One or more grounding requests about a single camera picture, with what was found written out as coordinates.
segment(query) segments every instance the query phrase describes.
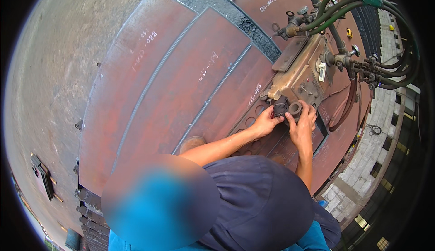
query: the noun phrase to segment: concrete floor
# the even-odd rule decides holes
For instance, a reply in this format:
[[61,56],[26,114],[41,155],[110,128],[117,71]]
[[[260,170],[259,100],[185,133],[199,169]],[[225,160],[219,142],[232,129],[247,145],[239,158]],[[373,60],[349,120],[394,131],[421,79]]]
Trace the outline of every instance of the concrete floor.
[[[30,207],[65,248],[64,227],[82,233],[73,172],[88,96],[118,31],[140,0],[39,0],[21,32],[8,74],[4,131],[8,159]],[[30,152],[57,181],[63,203],[34,183]]]

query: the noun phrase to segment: black cloth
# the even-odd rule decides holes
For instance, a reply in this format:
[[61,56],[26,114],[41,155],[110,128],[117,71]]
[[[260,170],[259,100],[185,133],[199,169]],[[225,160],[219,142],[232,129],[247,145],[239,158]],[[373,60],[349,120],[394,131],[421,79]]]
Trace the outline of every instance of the black cloth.
[[222,251],[279,251],[310,228],[313,200],[288,168],[258,155],[229,157],[203,168],[217,184],[220,209],[200,243]]

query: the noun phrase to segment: man's arm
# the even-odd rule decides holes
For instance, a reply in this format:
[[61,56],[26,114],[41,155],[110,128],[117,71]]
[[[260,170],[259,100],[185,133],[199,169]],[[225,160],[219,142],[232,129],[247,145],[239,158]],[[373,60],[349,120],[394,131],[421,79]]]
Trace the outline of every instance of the man's arm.
[[299,152],[299,159],[297,161],[297,167],[295,174],[302,179],[311,191],[311,182],[313,178],[313,143],[311,134],[316,128],[316,109],[307,105],[304,101],[299,101],[302,105],[302,114],[299,121],[295,122],[295,119],[286,112],[285,116],[290,124],[290,138],[293,144],[296,146]]
[[225,139],[195,147],[180,156],[200,166],[229,157],[243,145],[269,134],[278,123],[284,121],[284,117],[275,117],[272,119],[271,117],[273,117],[273,106],[265,109],[258,116],[255,123],[242,132],[233,134]]

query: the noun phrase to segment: green tape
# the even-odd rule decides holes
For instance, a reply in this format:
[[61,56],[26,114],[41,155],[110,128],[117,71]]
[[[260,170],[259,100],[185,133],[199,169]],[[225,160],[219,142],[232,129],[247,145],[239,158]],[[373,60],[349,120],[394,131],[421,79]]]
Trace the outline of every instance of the green tape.
[[372,5],[374,7],[381,7],[384,3],[382,2],[382,0],[362,0],[363,3],[368,4],[368,5]]

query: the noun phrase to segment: brown boot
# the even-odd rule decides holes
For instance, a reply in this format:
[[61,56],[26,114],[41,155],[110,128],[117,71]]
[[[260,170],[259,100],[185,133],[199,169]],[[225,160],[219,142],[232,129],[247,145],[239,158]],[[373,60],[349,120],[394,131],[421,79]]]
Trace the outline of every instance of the brown boot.
[[180,154],[193,149],[195,147],[206,144],[205,139],[201,136],[191,136],[183,141],[180,146]]

